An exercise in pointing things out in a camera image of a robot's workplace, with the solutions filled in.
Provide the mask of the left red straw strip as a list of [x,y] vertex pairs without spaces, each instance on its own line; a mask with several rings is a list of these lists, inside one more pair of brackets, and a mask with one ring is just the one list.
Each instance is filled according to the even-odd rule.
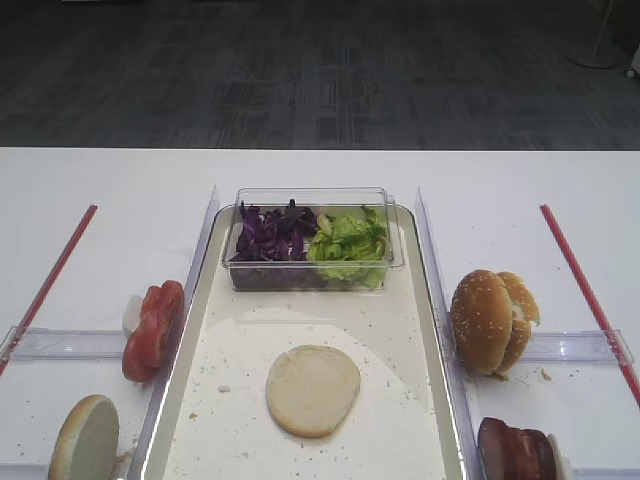
[[84,235],[97,210],[98,206],[95,204],[91,204],[87,207],[83,217],[81,218],[71,237],[65,244],[62,252],[58,256],[56,262],[49,271],[35,297],[31,301],[21,321],[6,335],[5,341],[1,348],[1,373],[4,373],[7,366],[9,365],[10,355],[13,353],[14,349],[18,346],[18,343],[22,340],[28,328],[31,326],[31,323],[33,322],[36,314],[43,305],[52,286],[59,277],[70,256],[74,252],[74,249]]

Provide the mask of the tomato slice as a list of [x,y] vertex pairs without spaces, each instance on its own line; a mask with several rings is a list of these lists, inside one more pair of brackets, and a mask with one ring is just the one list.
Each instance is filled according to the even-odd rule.
[[161,367],[166,358],[173,314],[173,306],[166,300],[141,313],[122,356],[122,372],[128,380],[147,382]]
[[142,359],[153,368],[161,366],[167,349],[172,322],[182,313],[182,284],[166,280],[161,287],[149,288],[141,310]]

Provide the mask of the red straw strip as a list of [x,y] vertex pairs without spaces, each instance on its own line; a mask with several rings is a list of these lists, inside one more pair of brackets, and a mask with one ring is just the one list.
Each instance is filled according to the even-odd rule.
[[81,218],[71,237],[65,244],[62,252],[58,256],[56,262],[49,271],[35,297],[31,301],[21,321],[6,335],[5,341],[1,348],[1,373],[4,373],[7,366],[9,365],[10,355],[13,353],[14,349],[18,346],[18,343],[22,340],[28,328],[31,326],[31,323],[33,322],[36,314],[43,305],[52,286],[59,277],[70,256],[74,252],[74,249],[84,235],[97,210],[98,206],[95,204],[91,204],[87,207],[83,217]]
[[631,394],[633,395],[636,403],[639,403],[639,379],[634,371],[632,362],[628,359],[629,355],[625,353],[622,345],[622,335],[616,334],[611,323],[607,319],[607,316],[602,309],[594,291],[592,290],[577,258],[575,257],[569,242],[564,236],[559,223],[557,222],[550,207],[543,204],[539,207],[561,253],[563,254],[573,277],[585,299],[591,313],[596,320],[599,328],[604,332],[607,342],[616,356],[619,369],[626,381]]

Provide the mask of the clear rail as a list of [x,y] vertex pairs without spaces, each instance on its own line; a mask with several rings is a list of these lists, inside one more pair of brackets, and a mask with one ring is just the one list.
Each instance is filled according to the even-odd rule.
[[635,358],[619,330],[592,330],[534,333],[520,361],[630,366]]
[[639,469],[574,468],[567,474],[574,480],[640,480]]
[[125,335],[119,330],[14,326],[1,343],[1,361],[119,360],[125,345]]

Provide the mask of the shredded purple cabbage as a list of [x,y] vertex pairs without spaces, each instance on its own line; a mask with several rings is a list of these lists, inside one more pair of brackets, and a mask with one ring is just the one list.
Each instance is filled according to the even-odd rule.
[[242,230],[232,261],[306,261],[304,243],[317,231],[317,216],[294,199],[281,210],[262,212],[258,206],[240,203]]

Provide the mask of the silver metal tray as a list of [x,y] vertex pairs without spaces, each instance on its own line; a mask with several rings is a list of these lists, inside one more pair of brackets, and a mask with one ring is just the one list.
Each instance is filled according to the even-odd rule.
[[[365,292],[238,292],[221,263],[233,210],[209,218],[177,350],[158,380],[135,479],[467,479],[441,344],[437,263],[422,208],[398,207],[404,263]],[[343,351],[359,395],[331,435],[271,417],[268,372],[300,345]]]

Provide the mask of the left upper clear rail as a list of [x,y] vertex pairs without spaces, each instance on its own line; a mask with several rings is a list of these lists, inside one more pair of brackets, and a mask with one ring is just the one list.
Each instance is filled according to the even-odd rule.
[[14,326],[1,343],[1,361],[119,360],[125,345],[125,335],[119,330]]

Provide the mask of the right lower clear rail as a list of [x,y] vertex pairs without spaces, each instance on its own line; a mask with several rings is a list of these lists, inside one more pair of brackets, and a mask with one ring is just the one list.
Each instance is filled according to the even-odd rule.
[[574,468],[567,474],[574,480],[640,480],[639,469]]

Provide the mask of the clear vertical divider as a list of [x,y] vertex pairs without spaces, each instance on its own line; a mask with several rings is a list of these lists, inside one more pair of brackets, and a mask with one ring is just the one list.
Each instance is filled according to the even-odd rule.
[[456,444],[454,464],[460,471],[462,479],[484,479],[481,456],[476,444],[477,429],[473,425],[469,410],[464,371],[456,358],[455,338],[446,303],[442,271],[427,203],[421,189],[418,189],[416,194],[415,210],[446,385],[449,417]]
[[184,285],[182,310],[170,329],[168,359],[155,381],[138,443],[126,474],[128,479],[164,477],[189,376],[190,358],[197,341],[189,320],[192,311],[200,310],[196,300],[197,288],[219,208],[218,190],[213,189]]

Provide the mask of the rear tomato slice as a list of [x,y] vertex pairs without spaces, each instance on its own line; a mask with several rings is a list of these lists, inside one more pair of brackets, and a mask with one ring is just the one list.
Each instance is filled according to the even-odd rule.
[[182,284],[166,280],[161,287],[149,288],[141,310],[142,359],[153,368],[161,366],[167,349],[172,322],[182,313]]

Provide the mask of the white floor stand base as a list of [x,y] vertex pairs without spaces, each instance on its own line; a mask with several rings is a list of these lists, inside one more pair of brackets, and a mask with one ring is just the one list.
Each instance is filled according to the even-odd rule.
[[574,47],[566,59],[574,65],[593,70],[610,70],[620,65],[621,54],[617,47],[605,38],[615,0],[606,2],[598,33],[590,47]]

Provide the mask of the right red straw strip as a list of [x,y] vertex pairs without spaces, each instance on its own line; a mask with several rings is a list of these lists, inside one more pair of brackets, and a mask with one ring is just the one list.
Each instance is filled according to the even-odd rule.
[[639,379],[634,371],[632,362],[628,359],[629,355],[625,353],[622,345],[622,335],[616,334],[611,323],[607,319],[607,316],[602,309],[594,291],[592,290],[577,258],[575,257],[569,242],[564,236],[559,223],[557,222],[550,207],[543,204],[539,207],[561,253],[563,254],[573,277],[585,299],[591,313],[596,320],[599,328],[604,332],[607,342],[616,356],[619,369],[626,381],[631,394],[633,395],[636,403],[639,403]]

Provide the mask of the green lettuce in container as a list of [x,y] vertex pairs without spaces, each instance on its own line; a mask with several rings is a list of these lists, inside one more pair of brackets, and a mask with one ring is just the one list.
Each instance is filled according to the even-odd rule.
[[383,284],[385,268],[363,267],[362,263],[385,260],[387,228],[374,209],[367,206],[360,209],[363,218],[353,214],[319,215],[307,259],[316,263],[359,263],[356,267],[323,268],[320,274],[330,284],[341,288],[376,289]]

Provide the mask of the white patty stand block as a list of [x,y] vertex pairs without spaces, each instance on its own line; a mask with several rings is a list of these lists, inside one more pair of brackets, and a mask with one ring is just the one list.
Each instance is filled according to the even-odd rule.
[[573,473],[571,462],[568,458],[562,456],[556,436],[553,434],[548,434],[547,439],[553,451],[554,463],[556,468],[556,479],[574,480],[575,476]]

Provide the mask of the rear bun half right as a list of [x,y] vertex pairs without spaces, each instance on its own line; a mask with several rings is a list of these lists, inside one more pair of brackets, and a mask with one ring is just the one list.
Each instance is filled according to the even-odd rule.
[[500,377],[506,377],[529,343],[531,325],[540,324],[540,313],[534,295],[520,276],[512,272],[499,272],[498,276],[505,284],[512,310],[511,336],[502,363],[495,372]]

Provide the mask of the clear plastic salad container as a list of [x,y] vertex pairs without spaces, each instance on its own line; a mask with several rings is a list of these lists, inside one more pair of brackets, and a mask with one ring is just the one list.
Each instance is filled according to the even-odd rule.
[[[308,207],[318,217],[321,214],[353,214],[363,218],[361,206],[374,209],[387,228],[387,248],[382,262],[362,263],[363,267],[384,267],[385,277],[381,287],[349,286],[341,288],[325,280],[320,271],[331,266],[356,267],[359,263],[329,263],[309,261],[232,261],[236,242],[242,230],[240,203],[258,206],[262,212],[280,208],[283,210],[291,199],[297,206]],[[382,187],[337,188],[242,188],[237,192],[225,240],[221,263],[227,269],[232,285],[239,291],[354,291],[380,290],[385,285],[387,273],[404,264],[401,246],[398,210],[393,197]]]

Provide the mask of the right upper clear rail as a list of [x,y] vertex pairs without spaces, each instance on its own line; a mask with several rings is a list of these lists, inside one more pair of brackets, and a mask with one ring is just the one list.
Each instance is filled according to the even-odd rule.
[[630,366],[635,358],[619,330],[592,330],[534,333],[520,361]]

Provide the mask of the front tomato slice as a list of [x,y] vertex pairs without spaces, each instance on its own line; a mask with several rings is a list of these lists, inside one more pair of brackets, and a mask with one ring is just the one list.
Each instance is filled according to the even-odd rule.
[[128,380],[147,382],[161,367],[166,358],[173,314],[173,306],[166,300],[141,313],[122,356],[122,372]]

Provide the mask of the front sesame bun top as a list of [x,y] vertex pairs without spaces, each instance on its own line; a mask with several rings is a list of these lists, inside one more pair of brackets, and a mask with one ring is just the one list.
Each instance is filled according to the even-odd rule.
[[491,375],[504,359],[512,330],[511,299],[504,281],[489,270],[474,270],[456,287],[450,317],[458,358]]

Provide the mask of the upright bun half left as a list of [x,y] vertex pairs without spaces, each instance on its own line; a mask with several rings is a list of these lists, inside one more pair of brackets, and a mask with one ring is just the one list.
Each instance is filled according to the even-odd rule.
[[104,395],[89,395],[69,412],[59,430],[48,479],[109,479],[119,440],[119,418]]

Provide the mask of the left clear vertical divider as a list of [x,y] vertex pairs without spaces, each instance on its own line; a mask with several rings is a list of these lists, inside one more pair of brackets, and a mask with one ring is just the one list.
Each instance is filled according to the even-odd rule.
[[219,208],[218,190],[213,189],[184,285],[182,310],[170,329],[168,359],[155,381],[138,443],[126,474],[128,479],[164,477],[189,376],[190,358],[197,341],[189,320],[192,311],[200,310],[196,300],[197,288]]

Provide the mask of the white tomato stand block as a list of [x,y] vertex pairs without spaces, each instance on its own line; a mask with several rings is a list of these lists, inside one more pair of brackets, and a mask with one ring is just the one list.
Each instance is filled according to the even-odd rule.
[[127,303],[122,317],[122,330],[126,337],[129,337],[140,324],[142,304],[143,298],[138,295],[133,295]]

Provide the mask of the right clear vertical divider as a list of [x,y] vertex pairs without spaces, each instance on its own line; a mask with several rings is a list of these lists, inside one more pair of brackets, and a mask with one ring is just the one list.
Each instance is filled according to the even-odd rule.
[[442,271],[427,203],[421,189],[418,189],[416,194],[415,210],[446,385],[449,417],[456,444],[454,464],[460,471],[462,479],[484,479],[481,456],[476,444],[477,429],[473,425],[469,410],[464,371],[456,358],[455,338],[446,303]]

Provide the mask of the bottom bun on tray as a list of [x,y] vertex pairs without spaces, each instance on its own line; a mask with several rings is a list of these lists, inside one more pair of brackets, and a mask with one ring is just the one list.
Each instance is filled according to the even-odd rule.
[[300,345],[273,362],[265,398],[270,415],[284,430],[303,438],[322,438],[345,420],[360,386],[360,370],[344,352]]

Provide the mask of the front dark meat patty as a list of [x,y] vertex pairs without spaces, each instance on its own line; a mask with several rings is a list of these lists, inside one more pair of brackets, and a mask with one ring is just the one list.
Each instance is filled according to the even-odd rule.
[[485,417],[478,431],[478,447],[489,480],[535,479],[537,460],[502,420]]

